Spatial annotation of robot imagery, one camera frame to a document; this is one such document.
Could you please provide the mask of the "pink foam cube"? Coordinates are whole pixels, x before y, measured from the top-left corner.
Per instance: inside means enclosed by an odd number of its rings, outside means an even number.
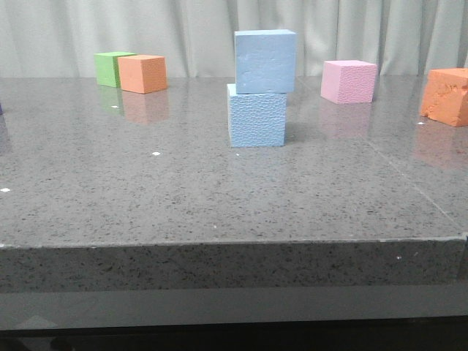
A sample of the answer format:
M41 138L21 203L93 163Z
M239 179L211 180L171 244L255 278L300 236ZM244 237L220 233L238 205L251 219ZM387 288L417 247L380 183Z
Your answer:
M324 61L320 96L336 104L370 103L377 65L359 60Z

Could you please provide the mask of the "smooth light blue foam cube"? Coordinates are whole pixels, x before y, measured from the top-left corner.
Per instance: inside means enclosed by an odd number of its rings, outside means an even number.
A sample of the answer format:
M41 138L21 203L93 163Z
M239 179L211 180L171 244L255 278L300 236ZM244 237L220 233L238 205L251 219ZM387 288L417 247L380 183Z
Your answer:
M234 39L235 84L239 94L283 94L294 90L297 47L294 31L237 31Z

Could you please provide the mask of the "smooth orange foam cube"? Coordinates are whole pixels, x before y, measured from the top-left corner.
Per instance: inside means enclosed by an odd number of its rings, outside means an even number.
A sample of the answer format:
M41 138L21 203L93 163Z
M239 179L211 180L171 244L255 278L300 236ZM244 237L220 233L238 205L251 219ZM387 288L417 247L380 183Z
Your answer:
M167 88L164 56L133 55L118 58L121 89L139 94Z

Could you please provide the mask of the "dented orange foam cube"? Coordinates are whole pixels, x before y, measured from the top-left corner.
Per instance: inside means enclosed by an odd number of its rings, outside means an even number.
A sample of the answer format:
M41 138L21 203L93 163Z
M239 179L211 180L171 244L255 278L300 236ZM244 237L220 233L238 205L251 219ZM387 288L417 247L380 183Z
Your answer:
M463 127L467 125L467 68L432 69L420 106L420 115Z

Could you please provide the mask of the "textured light blue foam cube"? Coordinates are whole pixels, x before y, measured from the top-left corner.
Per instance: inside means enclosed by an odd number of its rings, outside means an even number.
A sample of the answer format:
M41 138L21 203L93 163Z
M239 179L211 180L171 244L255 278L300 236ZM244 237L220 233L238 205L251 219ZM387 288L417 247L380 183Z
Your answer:
M227 84L230 145L283 146L286 108L286 94L239 94L234 83Z

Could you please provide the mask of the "green foam cube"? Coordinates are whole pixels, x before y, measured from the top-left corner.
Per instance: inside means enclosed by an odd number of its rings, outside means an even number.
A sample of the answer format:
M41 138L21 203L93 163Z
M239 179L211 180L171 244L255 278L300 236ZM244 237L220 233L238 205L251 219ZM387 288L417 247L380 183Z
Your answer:
M95 53L94 63L96 69L97 83L103 86L119 88L121 84L118 69L118 58L123 56L134 55L135 53L122 51Z

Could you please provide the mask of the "grey curtain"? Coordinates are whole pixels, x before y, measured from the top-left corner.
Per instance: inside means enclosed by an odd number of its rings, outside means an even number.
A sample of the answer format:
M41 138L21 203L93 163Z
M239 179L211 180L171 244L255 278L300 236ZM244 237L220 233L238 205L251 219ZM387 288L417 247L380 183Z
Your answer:
M3 1L1 76L92 77L94 54L164 56L170 77L229 77L236 31L298 35L296 72L326 60L382 75L467 65L465 1Z

